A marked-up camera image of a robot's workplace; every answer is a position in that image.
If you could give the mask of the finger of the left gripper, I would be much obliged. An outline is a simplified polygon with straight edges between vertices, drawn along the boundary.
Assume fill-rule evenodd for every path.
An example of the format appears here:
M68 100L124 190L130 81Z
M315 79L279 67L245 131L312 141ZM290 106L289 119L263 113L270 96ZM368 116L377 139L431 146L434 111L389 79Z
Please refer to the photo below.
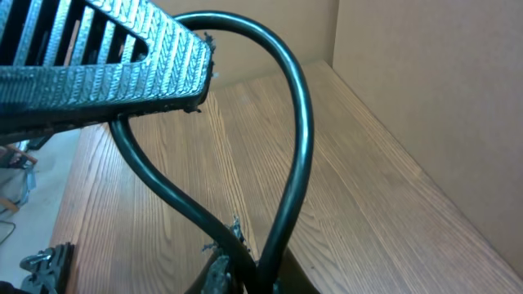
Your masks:
M1 140L192 110L212 47L147 0L2 0Z

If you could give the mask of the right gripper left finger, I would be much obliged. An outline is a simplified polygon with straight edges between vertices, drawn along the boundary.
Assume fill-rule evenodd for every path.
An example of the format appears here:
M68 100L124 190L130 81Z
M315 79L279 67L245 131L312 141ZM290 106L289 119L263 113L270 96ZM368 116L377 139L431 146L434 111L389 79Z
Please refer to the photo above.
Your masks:
M217 241L205 244L203 252L211 251L207 263L185 294L244 293L244 283L236 274L230 255Z

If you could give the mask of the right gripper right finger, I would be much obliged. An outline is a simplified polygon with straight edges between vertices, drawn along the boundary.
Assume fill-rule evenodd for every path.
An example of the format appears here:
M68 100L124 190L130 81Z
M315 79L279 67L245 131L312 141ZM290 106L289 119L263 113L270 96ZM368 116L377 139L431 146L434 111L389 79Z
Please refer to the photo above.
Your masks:
M273 293L320 294L289 248L283 254L278 276L273 285Z

